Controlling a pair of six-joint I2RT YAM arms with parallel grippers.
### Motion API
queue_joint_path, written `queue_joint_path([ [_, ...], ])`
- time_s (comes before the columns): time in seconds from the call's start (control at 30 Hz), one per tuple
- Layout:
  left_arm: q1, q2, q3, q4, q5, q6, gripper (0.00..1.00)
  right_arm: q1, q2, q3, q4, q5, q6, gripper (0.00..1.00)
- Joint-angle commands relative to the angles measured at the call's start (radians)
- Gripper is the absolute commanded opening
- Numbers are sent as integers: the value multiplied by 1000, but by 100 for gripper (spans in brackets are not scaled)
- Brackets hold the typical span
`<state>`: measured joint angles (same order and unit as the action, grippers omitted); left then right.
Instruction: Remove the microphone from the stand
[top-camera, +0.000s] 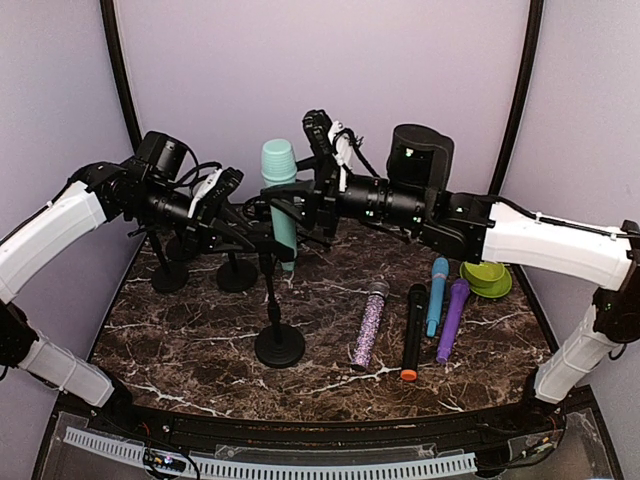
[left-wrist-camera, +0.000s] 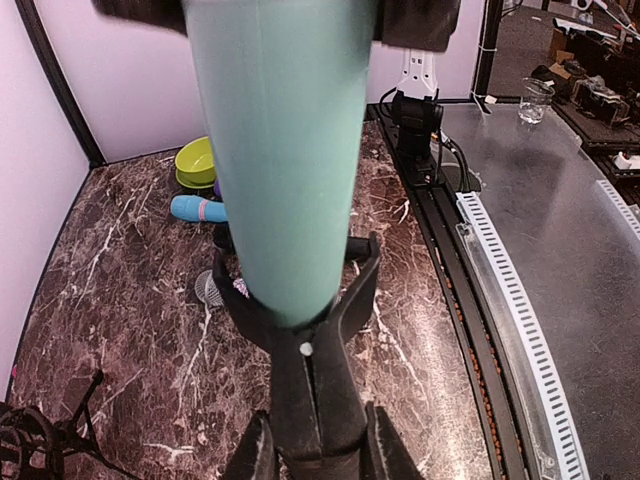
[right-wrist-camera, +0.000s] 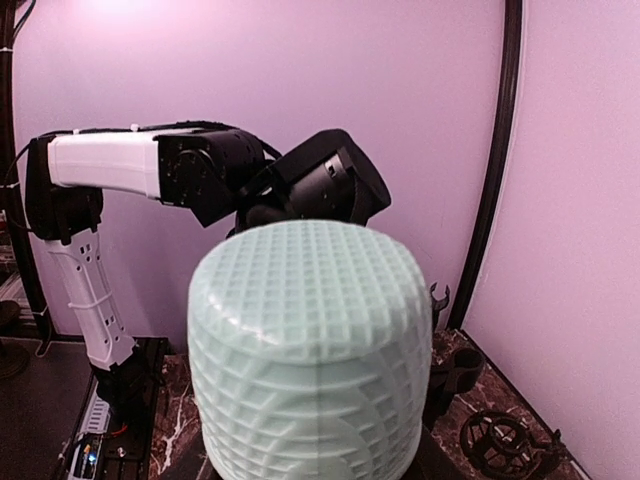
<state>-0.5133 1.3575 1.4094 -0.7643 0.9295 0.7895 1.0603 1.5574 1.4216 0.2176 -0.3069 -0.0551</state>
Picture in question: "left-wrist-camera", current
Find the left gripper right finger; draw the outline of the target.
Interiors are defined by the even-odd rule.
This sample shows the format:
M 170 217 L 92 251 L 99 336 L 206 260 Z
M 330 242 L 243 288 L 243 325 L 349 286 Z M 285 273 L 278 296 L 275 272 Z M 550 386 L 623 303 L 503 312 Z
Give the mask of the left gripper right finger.
M 381 406 L 365 406 L 367 428 L 360 450 L 360 479 L 422 480 L 403 440 Z

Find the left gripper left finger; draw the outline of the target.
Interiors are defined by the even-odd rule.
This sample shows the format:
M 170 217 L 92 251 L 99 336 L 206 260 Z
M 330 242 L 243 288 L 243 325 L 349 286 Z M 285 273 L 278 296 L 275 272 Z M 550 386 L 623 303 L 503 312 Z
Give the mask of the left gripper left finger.
M 256 411 L 227 463 L 223 480 L 276 480 L 280 464 L 268 413 Z

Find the black round-base stand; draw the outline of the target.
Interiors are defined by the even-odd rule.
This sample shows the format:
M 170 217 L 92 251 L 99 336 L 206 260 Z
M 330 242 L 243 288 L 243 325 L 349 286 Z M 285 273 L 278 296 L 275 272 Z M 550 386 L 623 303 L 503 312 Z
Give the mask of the black round-base stand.
M 98 1 L 95 8 L 105 16 L 188 38 L 185 2 Z M 373 2 L 372 43 L 437 53 L 447 49 L 457 26 L 458 2 Z M 214 264 L 214 281 L 237 329 L 270 357 L 271 406 L 266 412 L 280 469 L 287 468 L 297 479 L 360 479 L 367 403 L 353 379 L 346 344 L 372 313 L 379 262 L 375 237 L 347 234 L 336 296 L 314 320 L 293 328 L 280 325 L 247 285 L 248 298 L 237 291 L 222 259 Z

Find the silver glitter microphone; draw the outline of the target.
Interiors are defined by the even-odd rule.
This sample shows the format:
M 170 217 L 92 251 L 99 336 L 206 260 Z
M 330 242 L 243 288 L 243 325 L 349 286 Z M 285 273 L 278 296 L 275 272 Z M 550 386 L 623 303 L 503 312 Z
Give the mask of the silver glitter microphone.
M 249 291 L 242 278 L 232 280 L 233 287 L 249 297 Z M 221 307 L 224 305 L 223 297 L 217 288 L 211 270 L 201 272 L 195 280 L 194 291 L 197 299 L 207 307 Z

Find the black tripod shock-mount stand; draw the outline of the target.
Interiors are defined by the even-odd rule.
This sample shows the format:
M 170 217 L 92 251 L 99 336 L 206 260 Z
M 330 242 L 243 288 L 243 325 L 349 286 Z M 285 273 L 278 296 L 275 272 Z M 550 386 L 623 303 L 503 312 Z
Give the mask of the black tripod shock-mount stand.
M 1 477 L 3 479 L 63 479 L 65 460 L 84 454 L 127 479 L 135 476 L 108 461 L 99 446 L 89 402 L 103 383 L 97 370 L 79 405 L 64 420 L 50 421 L 36 406 L 1 404 Z

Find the blue microphone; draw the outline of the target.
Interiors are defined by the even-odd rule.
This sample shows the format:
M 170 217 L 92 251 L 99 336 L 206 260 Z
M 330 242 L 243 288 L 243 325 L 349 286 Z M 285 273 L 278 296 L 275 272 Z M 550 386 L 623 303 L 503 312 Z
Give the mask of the blue microphone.
M 199 223 L 227 223 L 225 206 L 195 195 L 178 195 L 170 205 L 171 214 L 183 221 Z

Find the mint green microphone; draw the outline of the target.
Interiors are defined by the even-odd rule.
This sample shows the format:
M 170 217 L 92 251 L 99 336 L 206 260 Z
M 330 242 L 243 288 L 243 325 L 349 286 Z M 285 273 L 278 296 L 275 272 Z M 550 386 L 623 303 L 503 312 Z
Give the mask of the mint green microphone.
M 280 325 L 301 326 L 340 286 L 377 5 L 183 8 L 244 281 Z

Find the purple microphone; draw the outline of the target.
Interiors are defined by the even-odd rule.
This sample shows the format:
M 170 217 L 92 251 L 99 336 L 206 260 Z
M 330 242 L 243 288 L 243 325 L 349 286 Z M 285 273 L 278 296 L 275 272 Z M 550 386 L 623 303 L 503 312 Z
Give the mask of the purple microphone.
M 222 198 L 222 192 L 221 192 L 221 188 L 220 188 L 220 182 L 219 179 L 216 178 L 215 183 L 214 183 L 214 193 L 217 197 Z

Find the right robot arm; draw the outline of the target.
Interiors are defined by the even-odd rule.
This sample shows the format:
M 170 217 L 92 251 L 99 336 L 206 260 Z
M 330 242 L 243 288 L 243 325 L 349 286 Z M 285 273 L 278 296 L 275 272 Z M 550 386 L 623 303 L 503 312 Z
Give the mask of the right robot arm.
M 446 135 L 434 54 L 406 49 L 397 85 L 383 94 L 379 112 L 395 128 L 393 141 L 406 179 L 416 187 L 457 182 L 456 191 L 479 191 L 461 146 Z

